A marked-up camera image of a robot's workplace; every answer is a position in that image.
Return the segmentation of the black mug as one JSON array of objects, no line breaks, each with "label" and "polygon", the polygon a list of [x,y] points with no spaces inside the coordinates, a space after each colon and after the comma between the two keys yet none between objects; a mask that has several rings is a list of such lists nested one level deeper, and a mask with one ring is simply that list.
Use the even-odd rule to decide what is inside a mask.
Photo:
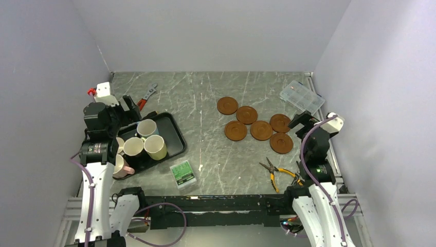
[{"label": "black mug", "polygon": [[149,158],[144,149],[144,139],[136,136],[125,141],[123,152],[123,157],[131,166],[139,166]]}]

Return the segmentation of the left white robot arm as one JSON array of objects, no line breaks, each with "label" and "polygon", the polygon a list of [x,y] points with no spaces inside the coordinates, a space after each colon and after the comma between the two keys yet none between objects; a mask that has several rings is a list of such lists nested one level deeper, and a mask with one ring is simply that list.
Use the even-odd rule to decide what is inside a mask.
[{"label": "left white robot arm", "polygon": [[114,211],[110,212],[110,187],[116,165],[120,128],[131,123],[115,98],[93,101],[84,112],[85,140],[77,163],[83,174],[83,198],[74,246],[125,246],[133,216],[148,209],[140,187],[122,189]]}]

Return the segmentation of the brown coaster four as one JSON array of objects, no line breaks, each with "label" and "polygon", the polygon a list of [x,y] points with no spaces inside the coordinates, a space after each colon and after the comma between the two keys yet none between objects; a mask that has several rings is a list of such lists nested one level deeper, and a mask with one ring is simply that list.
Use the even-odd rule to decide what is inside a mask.
[{"label": "brown coaster four", "polygon": [[251,124],[250,134],[256,140],[265,141],[273,135],[273,129],[268,122],[258,120]]}]

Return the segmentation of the light blue mug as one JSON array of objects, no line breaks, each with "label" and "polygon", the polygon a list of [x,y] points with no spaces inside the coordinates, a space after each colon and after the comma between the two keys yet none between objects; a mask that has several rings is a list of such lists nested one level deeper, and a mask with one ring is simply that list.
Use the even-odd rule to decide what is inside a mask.
[{"label": "light blue mug", "polygon": [[136,132],[140,138],[159,135],[157,123],[152,119],[145,119],[137,123]]}]

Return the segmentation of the brown coaster five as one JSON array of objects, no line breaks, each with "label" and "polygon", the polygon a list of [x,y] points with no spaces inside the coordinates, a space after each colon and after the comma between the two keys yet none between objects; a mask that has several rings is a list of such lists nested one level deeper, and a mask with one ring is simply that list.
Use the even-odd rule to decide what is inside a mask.
[{"label": "brown coaster five", "polygon": [[275,114],[270,118],[269,124],[272,129],[278,133],[287,133],[290,131],[288,125],[290,124],[291,119],[284,114]]}]

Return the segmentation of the yellow-green mug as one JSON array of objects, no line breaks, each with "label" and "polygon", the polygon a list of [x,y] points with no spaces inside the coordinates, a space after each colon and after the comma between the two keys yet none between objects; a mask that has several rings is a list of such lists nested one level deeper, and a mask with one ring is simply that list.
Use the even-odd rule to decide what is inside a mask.
[{"label": "yellow-green mug", "polygon": [[151,159],[159,161],[167,156],[167,146],[162,136],[151,135],[144,141],[144,150]]}]

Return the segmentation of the brown coaster two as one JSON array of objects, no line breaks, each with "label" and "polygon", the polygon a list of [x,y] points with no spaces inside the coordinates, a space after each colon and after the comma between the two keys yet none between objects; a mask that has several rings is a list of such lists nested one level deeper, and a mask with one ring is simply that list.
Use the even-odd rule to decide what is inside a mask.
[{"label": "brown coaster two", "polygon": [[258,113],[253,107],[244,105],[237,109],[236,118],[245,125],[251,125],[257,121]]}]

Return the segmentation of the brown coaster three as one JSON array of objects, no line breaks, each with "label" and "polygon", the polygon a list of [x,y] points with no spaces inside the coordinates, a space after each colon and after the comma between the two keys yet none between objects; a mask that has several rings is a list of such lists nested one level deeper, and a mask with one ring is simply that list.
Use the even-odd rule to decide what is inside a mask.
[{"label": "brown coaster three", "polygon": [[247,127],[240,121],[230,121],[224,128],[225,136],[232,141],[243,140],[247,135]]}]

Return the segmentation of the brown coaster six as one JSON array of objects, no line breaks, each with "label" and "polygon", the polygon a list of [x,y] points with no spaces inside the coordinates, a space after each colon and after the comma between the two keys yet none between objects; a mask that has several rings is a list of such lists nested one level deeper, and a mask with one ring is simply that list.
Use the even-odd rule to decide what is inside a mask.
[{"label": "brown coaster six", "polygon": [[287,154],[293,149],[294,143],[291,137],[285,133],[276,133],[269,139],[272,150],[278,154]]}]

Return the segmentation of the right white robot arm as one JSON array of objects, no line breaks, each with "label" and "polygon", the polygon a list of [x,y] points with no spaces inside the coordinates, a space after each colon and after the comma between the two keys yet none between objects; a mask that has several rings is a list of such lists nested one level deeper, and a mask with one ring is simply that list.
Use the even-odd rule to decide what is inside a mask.
[{"label": "right white robot arm", "polygon": [[292,189],[283,200],[284,209],[297,215],[311,246],[354,246],[338,198],[336,178],[327,154],[330,139],[339,133],[342,119],[330,113],[323,121],[309,111],[296,114],[289,128],[301,124],[300,168],[303,187]]}]

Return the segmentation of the brown coaster one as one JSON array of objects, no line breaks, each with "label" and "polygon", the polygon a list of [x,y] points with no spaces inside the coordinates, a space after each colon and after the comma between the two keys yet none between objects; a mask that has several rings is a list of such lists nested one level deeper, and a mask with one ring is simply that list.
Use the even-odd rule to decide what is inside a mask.
[{"label": "brown coaster one", "polygon": [[239,108],[238,102],[233,97],[222,97],[217,101],[217,110],[224,115],[232,115]]}]

